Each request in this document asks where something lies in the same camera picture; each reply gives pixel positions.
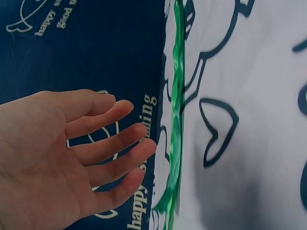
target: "curved line drawing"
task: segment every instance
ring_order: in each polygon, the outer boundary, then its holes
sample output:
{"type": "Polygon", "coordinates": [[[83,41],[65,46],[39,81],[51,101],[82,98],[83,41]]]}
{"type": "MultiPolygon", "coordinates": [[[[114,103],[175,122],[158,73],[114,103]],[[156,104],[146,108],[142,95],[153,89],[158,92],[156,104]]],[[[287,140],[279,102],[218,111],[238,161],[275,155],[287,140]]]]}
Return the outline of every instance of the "curved line drawing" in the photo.
{"type": "Polygon", "coordinates": [[[293,53],[299,53],[307,48],[307,39],[292,48],[293,53]]]}
{"type": "Polygon", "coordinates": [[[21,3],[21,6],[20,6],[20,10],[19,10],[19,14],[20,14],[20,20],[16,23],[13,23],[13,24],[9,24],[6,26],[6,31],[9,32],[9,33],[12,33],[12,32],[15,32],[15,31],[18,31],[20,33],[25,33],[25,32],[28,32],[30,30],[32,30],[33,26],[31,26],[30,24],[27,23],[26,20],[28,20],[30,17],[32,17],[34,14],[36,14],[36,12],[38,12],[43,6],[44,4],[48,1],[48,0],[43,0],[42,3],[32,12],[30,13],[28,16],[24,17],[23,16],[23,8],[24,8],[24,3],[25,3],[26,0],[23,0],[23,2],[21,3]],[[26,25],[28,28],[27,29],[20,29],[20,28],[15,28],[15,29],[10,29],[9,27],[12,27],[12,26],[16,26],[16,25],[19,25],[19,24],[24,24],[26,25]]]}
{"type": "Polygon", "coordinates": [[[192,83],[196,79],[196,74],[198,72],[198,69],[200,68],[201,69],[200,73],[197,76],[198,77],[197,86],[196,86],[195,91],[184,102],[182,109],[181,109],[181,112],[183,112],[183,110],[189,104],[189,102],[191,102],[194,98],[197,97],[197,95],[199,93],[199,89],[200,89],[200,85],[201,85],[201,79],[202,79],[202,76],[203,76],[203,72],[204,72],[207,60],[212,58],[216,54],[218,54],[225,47],[225,45],[229,41],[229,39],[230,39],[234,29],[235,29],[239,13],[244,15],[246,18],[250,16],[253,5],[254,5],[254,1],[255,0],[248,0],[248,3],[244,4],[244,3],[241,3],[240,0],[235,0],[234,13],[233,13],[233,16],[231,18],[231,22],[230,22],[230,25],[229,25],[229,28],[226,32],[225,37],[222,39],[220,44],[218,44],[212,50],[200,52],[195,70],[194,70],[193,75],[192,75],[192,78],[188,82],[188,84],[185,86],[184,92],[186,92],[191,87],[192,83]]]}
{"type": "MultiPolygon", "coordinates": [[[[105,94],[105,93],[108,93],[108,92],[107,92],[106,90],[101,90],[101,91],[98,91],[97,93],[105,94]]],[[[116,124],[116,134],[118,134],[118,133],[119,133],[119,124],[118,124],[118,121],[117,121],[115,124],[116,124]]],[[[109,133],[109,131],[108,131],[105,127],[102,127],[101,129],[106,133],[107,138],[109,138],[109,137],[111,136],[110,133],[109,133]]],[[[89,140],[90,140],[91,143],[94,143],[94,142],[95,142],[95,141],[93,140],[91,134],[88,134],[87,136],[88,136],[88,138],[89,138],[89,140]]],[[[66,140],[66,145],[67,145],[68,148],[70,147],[69,140],[66,140]]],[[[118,153],[114,154],[112,160],[113,160],[113,161],[116,160],[117,157],[118,157],[118,153]]],[[[94,188],[92,188],[92,191],[94,192],[94,191],[96,191],[96,190],[97,190],[98,188],[100,188],[100,187],[101,187],[101,186],[94,187],[94,188]]],[[[102,215],[102,214],[94,214],[94,216],[96,216],[96,217],[98,217],[98,218],[101,218],[101,219],[110,219],[110,218],[113,218],[113,217],[115,217],[115,216],[118,215],[118,212],[115,211],[115,210],[113,210],[113,209],[111,209],[110,212],[111,212],[111,214],[105,214],[105,215],[102,215]]]]}
{"type": "Polygon", "coordinates": [[[206,147],[206,150],[205,150],[205,153],[204,153],[204,157],[203,157],[203,166],[204,168],[208,168],[212,165],[214,165],[219,159],[220,157],[222,156],[222,154],[224,153],[224,151],[226,150],[234,132],[235,132],[235,129],[236,129],[236,126],[239,122],[239,117],[238,115],[236,114],[236,112],[234,111],[234,109],[227,103],[225,102],[222,102],[222,101],[219,101],[219,100],[216,100],[216,99],[212,99],[212,98],[201,98],[200,101],[199,101],[199,107],[200,107],[200,112],[201,112],[201,116],[205,122],[205,125],[207,126],[208,130],[211,132],[212,134],[212,138],[210,139],[207,147],[206,147]],[[219,108],[222,108],[224,110],[226,110],[228,112],[228,114],[231,116],[232,118],[232,125],[225,137],[225,140],[221,146],[221,148],[219,149],[219,151],[216,153],[216,155],[211,159],[211,160],[207,160],[207,155],[208,155],[208,152],[211,148],[211,146],[217,141],[218,139],[218,131],[210,124],[210,122],[208,121],[206,115],[205,115],[205,112],[203,111],[202,109],[202,106],[201,104],[204,104],[204,103],[207,103],[207,104],[211,104],[211,105],[215,105],[219,108]]]}
{"type": "Polygon", "coordinates": [[[301,113],[307,116],[307,84],[303,86],[298,94],[297,105],[301,113]]]}
{"type": "Polygon", "coordinates": [[[113,210],[113,209],[111,209],[110,212],[111,212],[111,214],[108,214],[108,215],[95,214],[95,216],[100,218],[100,219],[111,219],[111,218],[118,215],[118,212],[113,210]]]}

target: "finger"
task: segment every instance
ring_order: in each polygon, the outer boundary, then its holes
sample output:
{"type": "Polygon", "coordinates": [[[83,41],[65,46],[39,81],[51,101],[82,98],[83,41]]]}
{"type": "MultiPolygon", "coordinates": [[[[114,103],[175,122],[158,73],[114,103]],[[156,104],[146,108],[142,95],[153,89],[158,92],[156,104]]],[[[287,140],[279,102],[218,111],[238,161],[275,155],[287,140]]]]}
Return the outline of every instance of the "finger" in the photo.
{"type": "Polygon", "coordinates": [[[66,124],[66,139],[73,139],[95,132],[127,116],[133,110],[133,104],[122,100],[107,112],[98,116],[83,116],[78,120],[66,124]]]}
{"type": "Polygon", "coordinates": [[[97,187],[116,181],[132,169],[143,164],[145,160],[154,154],[155,150],[155,142],[151,139],[145,139],[115,161],[87,167],[91,186],[97,187]]]}
{"type": "Polygon", "coordinates": [[[106,212],[122,205],[139,189],[144,176],[144,170],[139,168],[133,169],[127,174],[120,185],[107,192],[95,193],[95,213],[106,212]]]}
{"type": "Polygon", "coordinates": [[[133,145],[146,135],[147,129],[142,123],[136,123],[120,133],[91,144],[69,148],[84,166],[102,162],[114,154],[133,145]]]}
{"type": "Polygon", "coordinates": [[[115,104],[115,97],[92,90],[76,90],[68,92],[40,92],[35,95],[48,101],[60,109],[66,122],[83,116],[96,116],[105,113],[115,104]]]}

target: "black outline drawing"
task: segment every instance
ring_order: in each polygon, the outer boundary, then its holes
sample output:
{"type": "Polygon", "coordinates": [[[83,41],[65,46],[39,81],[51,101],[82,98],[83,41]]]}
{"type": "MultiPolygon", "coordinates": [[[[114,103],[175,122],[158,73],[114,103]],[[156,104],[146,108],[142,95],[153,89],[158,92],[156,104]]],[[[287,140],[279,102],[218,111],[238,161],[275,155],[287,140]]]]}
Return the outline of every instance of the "black outline drawing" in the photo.
{"type": "Polygon", "coordinates": [[[229,142],[230,142],[230,140],[231,140],[231,138],[232,138],[232,136],[235,132],[236,126],[239,122],[239,117],[236,114],[235,110],[229,104],[222,102],[220,100],[216,100],[216,99],[212,99],[212,98],[201,98],[200,102],[199,102],[199,106],[200,106],[201,116],[202,116],[208,130],[212,134],[212,138],[210,139],[210,141],[209,141],[209,143],[206,147],[205,154],[204,154],[204,157],[203,157],[203,166],[204,166],[204,168],[208,168],[208,167],[214,165],[220,159],[221,155],[226,150],[226,148],[227,148],[227,146],[228,146],[228,144],[229,144],[229,142]],[[231,116],[232,121],[233,121],[220,150],[209,161],[207,160],[207,155],[208,155],[209,149],[218,140],[219,135],[218,135],[218,131],[207,120],[207,117],[206,117],[206,115],[205,115],[205,113],[202,109],[202,106],[201,106],[201,104],[204,104],[204,103],[212,104],[212,105],[215,105],[217,107],[220,107],[220,108],[226,110],[229,113],[229,115],[231,116]]]}
{"type": "MultiPolygon", "coordinates": [[[[251,10],[252,10],[253,5],[254,5],[254,1],[255,0],[249,0],[248,3],[245,5],[245,4],[241,3],[240,0],[235,0],[235,9],[234,9],[233,16],[231,18],[230,26],[227,30],[225,37],[221,41],[221,43],[217,47],[215,47],[214,49],[212,49],[210,51],[200,52],[199,58],[198,58],[198,61],[197,61],[197,64],[196,64],[196,68],[194,70],[194,73],[192,75],[191,80],[185,86],[184,92],[187,92],[190,89],[190,87],[191,87],[191,85],[193,84],[194,81],[197,81],[197,87],[196,87],[195,91],[184,102],[182,109],[181,109],[181,112],[183,112],[183,110],[186,108],[186,106],[198,96],[198,93],[199,93],[199,90],[200,90],[200,85],[201,85],[201,80],[202,80],[202,77],[203,77],[203,73],[204,73],[204,70],[205,70],[207,60],[214,57],[216,54],[218,54],[225,47],[225,45],[227,44],[228,40],[230,39],[230,37],[231,37],[231,35],[232,35],[232,33],[235,29],[239,13],[244,15],[246,18],[250,16],[251,10]],[[200,74],[199,74],[199,76],[196,76],[199,68],[201,69],[200,74]]],[[[189,20],[189,23],[186,26],[192,25],[193,22],[194,22],[195,10],[194,10],[193,3],[189,3],[189,12],[191,12],[193,14],[193,16],[189,20]]],[[[188,30],[188,33],[186,33],[186,38],[188,37],[189,33],[190,33],[190,30],[188,30]]],[[[201,116],[204,120],[204,123],[213,135],[212,139],[208,143],[206,150],[204,152],[203,166],[204,166],[204,168],[206,168],[206,167],[210,167],[210,166],[214,165],[220,159],[220,157],[222,156],[222,154],[226,150],[226,148],[227,148],[227,146],[228,146],[228,144],[229,144],[229,142],[230,142],[230,140],[233,136],[233,133],[236,129],[236,126],[239,122],[239,117],[236,114],[236,112],[234,111],[234,109],[229,104],[222,102],[222,101],[219,101],[219,100],[216,100],[216,99],[202,98],[199,101],[199,105],[200,105],[201,116]],[[210,161],[207,161],[207,154],[208,154],[209,149],[212,146],[212,144],[218,139],[218,131],[214,127],[212,127],[211,124],[209,123],[209,121],[207,120],[205,113],[201,108],[201,103],[210,103],[210,104],[213,104],[215,106],[218,106],[218,107],[225,109],[230,114],[230,116],[233,120],[233,124],[232,124],[228,134],[226,135],[224,143],[222,144],[220,150],[216,153],[216,155],[210,161]]]]}

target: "white outline drawing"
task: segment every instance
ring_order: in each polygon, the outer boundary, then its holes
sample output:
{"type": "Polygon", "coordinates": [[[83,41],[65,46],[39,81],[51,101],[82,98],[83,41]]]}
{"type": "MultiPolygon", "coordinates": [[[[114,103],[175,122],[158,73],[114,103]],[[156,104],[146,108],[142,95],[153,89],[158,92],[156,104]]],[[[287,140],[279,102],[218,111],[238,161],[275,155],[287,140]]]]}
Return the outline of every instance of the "white outline drawing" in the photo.
{"type": "MultiPolygon", "coordinates": [[[[107,92],[106,90],[101,90],[101,91],[98,91],[97,93],[102,93],[102,94],[104,94],[104,93],[108,93],[108,92],[107,92]]],[[[119,124],[118,124],[118,121],[115,123],[115,125],[116,125],[116,134],[118,134],[118,133],[119,133],[119,124]]],[[[109,131],[108,131],[105,127],[101,127],[101,129],[106,133],[107,138],[109,138],[109,137],[110,137],[109,131]]],[[[95,141],[93,140],[93,138],[91,137],[91,134],[88,134],[88,138],[89,138],[89,140],[90,140],[91,143],[94,143],[94,142],[95,142],[95,141]]],[[[66,144],[67,144],[67,147],[69,148],[69,147],[70,147],[69,140],[66,140],[66,144]]],[[[118,153],[114,154],[114,156],[113,156],[113,161],[116,160],[117,157],[118,157],[118,153]]],[[[93,191],[96,191],[98,188],[100,188],[100,186],[94,187],[94,188],[92,188],[92,190],[93,190],[93,191]]],[[[115,210],[113,210],[113,209],[111,209],[109,212],[111,212],[111,214],[105,214],[105,215],[102,215],[102,214],[94,214],[94,215],[95,215],[96,217],[98,217],[98,218],[101,218],[101,219],[111,219],[111,218],[113,218],[113,217],[115,217],[115,216],[118,215],[118,212],[115,211],[115,210]]]]}
{"type": "Polygon", "coordinates": [[[19,15],[20,15],[21,19],[18,22],[16,22],[16,23],[7,25],[6,26],[6,31],[7,32],[13,33],[15,31],[18,31],[20,33],[25,33],[25,32],[28,32],[28,31],[32,30],[33,26],[30,25],[29,23],[27,23],[26,20],[28,20],[30,17],[32,17],[34,14],[36,14],[36,12],[38,12],[48,0],[43,0],[42,3],[32,13],[30,13],[28,16],[24,17],[24,15],[23,15],[23,8],[24,8],[25,1],[26,0],[23,0],[23,2],[21,3],[21,6],[20,6],[20,10],[19,10],[19,15]],[[28,28],[27,29],[20,29],[19,27],[17,27],[15,29],[10,29],[10,27],[13,27],[13,26],[16,26],[16,25],[19,25],[19,24],[22,24],[22,23],[24,25],[26,25],[28,28]]]}

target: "cartoon print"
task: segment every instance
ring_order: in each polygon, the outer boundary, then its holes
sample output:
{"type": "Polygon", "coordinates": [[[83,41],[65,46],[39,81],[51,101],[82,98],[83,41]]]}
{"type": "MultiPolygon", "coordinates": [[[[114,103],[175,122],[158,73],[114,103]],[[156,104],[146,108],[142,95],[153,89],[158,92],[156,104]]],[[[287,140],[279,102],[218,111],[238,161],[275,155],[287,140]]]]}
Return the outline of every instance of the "cartoon print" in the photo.
{"type": "MultiPolygon", "coordinates": [[[[98,93],[104,94],[104,93],[108,93],[108,92],[107,92],[106,90],[101,90],[101,91],[98,91],[98,93]]],[[[115,124],[112,124],[112,125],[115,125],[116,134],[118,134],[118,133],[119,133],[119,124],[118,124],[118,121],[117,121],[115,124]]],[[[110,133],[109,133],[109,131],[108,131],[105,127],[102,127],[101,129],[105,132],[106,138],[109,138],[109,137],[111,136],[110,133]]],[[[94,142],[95,142],[95,141],[93,140],[93,137],[92,137],[91,134],[88,134],[87,136],[88,136],[89,141],[90,141],[91,143],[94,143],[94,142]]],[[[70,147],[70,146],[71,146],[71,145],[70,145],[70,140],[66,140],[66,145],[67,145],[67,147],[70,147]]],[[[118,153],[116,153],[116,154],[113,156],[112,160],[113,160],[113,161],[116,160],[117,157],[118,157],[118,153]]],[[[94,187],[94,188],[92,188],[92,190],[93,190],[93,191],[96,191],[96,190],[99,189],[100,187],[101,187],[101,186],[94,187]]],[[[113,218],[113,217],[115,217],[115,216],[117,216],[117,215],[118,215],[118,212],[115,211],[115,210],[110,210],[110,211],[108,211],[108,212],[104,212],[104,213],[100,213],[100,214],[95,214],[96,217],[101,218],[101,219],[111,219],[111,218],[113,218]]]]}
{"type": "MultiPolygon", "coordinates": [[[[200,84],[201,84],[201,80],[202,80],[202,76],[204,73],[204,69],[205,69],[205,65],[206,65],[206,61],[210,58],[212,58],[213,56],[215,56],[216,54],[218,54],[223,47],[226,45],[226,43],[228,42],[230,36],[232,35],[236,22],[237,22],[237,18],[239,14],[244,15],[245,17],[249,17],[253,4],[254,4],[254,0],[248,0],[247,4],[241,3],[240,0],[234,0],[235,1],[235,7],[234,7],[234,11],[233,11],[233,15],[231,17],[231,22],[229,25],[228,30],[226,31],[226,34],[224,35],[224,37],[221,39],[220,44],[218,44],[216,47],[209,49],[208,51],[201,51],[199,53],[199,58],[197,60],[196,63],[196,67],[194,70],[194,73],[190,79],[190,81],[188,81],[188,83],[185,85],[184,88],[184,93],[185,93],[185,102],[183,103],[183,108],[181,110],[181,112],[183,112],[183,110],[186,108],[186,106],[188,106],[188,104],[194,100],[198,93],[199,93],[199,89],[200,89],[200,84]],[[197,82],[197,86],[196,87],[192,87],[192,84],[194,82],[197,82]]],[[[165,3],[165,5],[170,8],[170,3],[165,3]]],[[[195,24],[195,19],[196,19],[196,15],[197,12],[195,10],[195,4],[193,2],[193,0],[186,0],[186,4],[184,5],[184,11],[185,11],[185,40],[189,39],[190,36],[190,32],[193,29],[193,25],[195,24]]],[[[165,14],[165,18],[167,19],[168,17],[168,12],[169,9],[167,10],[167,13],[165,14]]],[[[164,124],[163,121],[163,113],[166,113],[168,116],[171,114],[171,87],[172,87],[172,80],[173,80],[173,76],[167,76],[165,73],[167,74],[172,74],[172,72],[168,72],[166,71],[166,67],[165,65],[167,64],[167,59],[166,59],[166,55],[165,52],[163,54],[163,58],[162,58],[162,84],[161,84],[161,89],[160,89],[160,103],[159,103],[159,115],[158,115],[158,121],[160,122],[160,124],[158,125],[158,146],[157,146],[157,153],[159,152],[164,152],[164,156],[165,159],[169,162],[169,155],[168,155],[168,135],[170,135],[170,131],[167,128],[167,125],[164,124]]],[[[239,121],[239,117],[236,114],[235,110],[227,103],[222,102],[218,99],[212,99],[212,98],[202,98],[199,101],[200,104],[200,113],[201,116],[203,118],[204,123],[206,124],[206,126],[208,127],[208,129],[211,131],[212,133],[212,138],[211,141],[208,143],[206,150],[204,151],[204,167],[210,167],[212,165],[214,165],[214,163],[216,163],[219,158],[222,156],[223,152],[225,151],[225,149],[227,148],[232,135],[236,129],[236,126],[238,124],[239,121]],[[211,104],[214,106],[217,106],[219,108],[224,109],[232,118],[232,125],[228,131],[228,134],[225,137],[225,140],[222,144],[222,146],[220,147],[219,151],[216,153],[216,155],[211,159],[211,160],[207,160],[207,154],[208,151],[210,149],[210,147],[213,145],[213,143],[218,139],[218,131],[210,124],[210,122],[207,120],[207,117],[205,115],[205,111],[203,111],[203,109],[201,108],[201,104],[203,103],[207,103],[207,104],[211,104]]],[[[156,162],[162,163],[163,160],[158,160],[158,154],[156,154],[156,162]]],[[[162,183],[157,181],[157,178],[159,176],[157,176],[157,174],[155,173],[155,180],[154,180],[154,187],[158,184],[159,187],[161,187],[162,183]]],[[[154,196],[156,196],[156,198],[158,198],[160,195],[162,194],[157,194],[156,192],[154,192],[154,196]]],[[[151,219],[153,219],[154,222],[154,229],[158,229],[159,226],[159,221],[161,220],[161,217],[159,215],[159,213],[155,213],[154,210],[152,210],[151,212],[151,219]]]]}
{"type": "Polygon", "coordinates": [[[239,122],[239,117],[237,116],[236,112],[234,111],[234,109],[227,103],[225,102],[222,102],[222,101],[219,101],[219,100],[216,100],[216,99],[212,99],[212,98],[201,98],[200,99],[200,102],[199,102],[199,107],[200,107],[200,111],[201,111],[201,116],[208,128],[208,130],[211,132],[212,134],[212,138],[211,140],[209,141],[207,147],[206,147],[206,150],[205,150],[205,154],[204,154],[204,158],[203,158],[203,166],[204,168],[207,168],[207,167],[210,167],[212,165],[214,165],[218,160],[219,158],[221,157],[221,155],[224,153],[225,149],[227,148],[231,138],[232,138],[232,135],[234,134],[235,132],[235,129],[236,129],[236,126],[239,122]],[[226,110],[229,115],[231,116],[232,118],[232,125],[225,137],[225,140],[220,148],[220,150],[216,153],[216,155],[211,159],[211,160],[207,160],[207,155],[208,155],[208,152],[209,152],[209,149],[210,147],[215,143],[215,141],[218,139],[218,131],[210,124],[210,122],[207,120],[206,118],[206,115],[205,115],[205,112],[202,108],[202,105],[201,104],[204,104],[204,103],[208,103],[208,104],[211,104],[211,105],[215,105],[217,107],[220,107],[224,110],[226,110]]]}
{"type": "MultiPolygon", "coordinates": [[[[205,70],[207,60],[209,60],[212,57],[214,57],[215,55],[217,55],[225,47],[225,45],[227,44],[228,40],[230,39],[230,37],[231,37],[231,35],[232,35],[232,33],[235,29],[239,13],[244,15],[245,17],[249,17],[251,10],[252,10],[252,7],[253,7],[253,4],[254,4],[254,0],[249,0],[246,5],[241,3],[240,0],[235,0],[235,8],[234,8],[234,12],[233,12],[233,15],[232,15],[232,18],[231,18],[229,28],[228,28],[224,38],[220,42],[220,44],[218,44],[215,48],[213,48],[209,51],[201,51],[200,52],[194,73],[192,75],[192,78],[187,83],[187,85],[185,86],[185,89],[184,89],[184,92],[185,92],[185,95],[186,95],[186,100],[183,104],[182,111],[186,108],[186,106],[191,101],[193,101],[198,96],[198,93],[199,93],[199,90],[200,90],[200,85],[201,85],[201,80],[202,80],[202,77],[203,77],[203,73],[204,73],[204,70],[205,70]],[[195,81],[197,82],[196,88],[192,89],[191,86],[195,81]]],[[[190,11],[193,11],[193,10],[191,10],[191,9],[194,9],[194,5],[192,7],[192,3],[189,4],[189,9],[190,9],[190,11]]],[[[188,31],[186,38],[188,37],[189,32],[190,32],[190,29],[188,29],[188,27],[190,25],[192,25],[193,22],[194,22],[195,12],[193,12],[192,14],[194,16],[192,16],[192,18],[189,21],[191,23],[188,23],[186,25],[186,31],[188,31]]],[[[204,167],[210,167],[219,160],[219,158],[222,156],[222,154],[226,150],[226,148],[227,148],[227,146],[228,146],[228,144],[229,144],[229,142],[232,138],[232,135],[233,135],[233,133],[236,129],[236,126],[239,122],[239,117],[230,105],[228,105],[225,102],[216,100],[216,99],[202,98],[199,101],[199,105],[200,105],[200,112],[201,112],[201,116],[203,118],[203,121],[206,124],[208,130],[212,133],[212,138],[211,138],[210,142],[208,143],[208,145],[206,147],[206,150],[204,152],[204,159],[203,159],[203,166],[204,167]],[[232,124],[230,130],[228,131],[228,134],[226,135],[226,138],[225,138],[220,150],[216,153],[216,155],[210,161],[207,161],[207,155],[208,155],[210,147],[218,139],[218,131],[214,127],[212,127],[211,124],[209,123],[209,121],[207,120],[205,112],[201,108],[202,103],[210,103],[212,105],[215,105],[215,106],[218,106],[218,107],[225,109],[230,114],[230,116],[233,120],[233,124],[232,124]]]]}
{"type": "Polygon", "coordinates": [[[26,5],[26,2],[28,1],[34,1],[34,0],[23,0],[20,6],[20,20],[6,26],[6,30],[9,33],[13,33],[15,31],[20,33],[25,33],[32,30],[33,26],[30,25],[27,21],[29,21],[29,19],[31,19],[31,17],[35,15],[47,2],[47,0],[35,0],[38,3],[37,7],[33,9],[33,11],[29,13],[27,16],[25,16],[23,9],[26,5]]]}

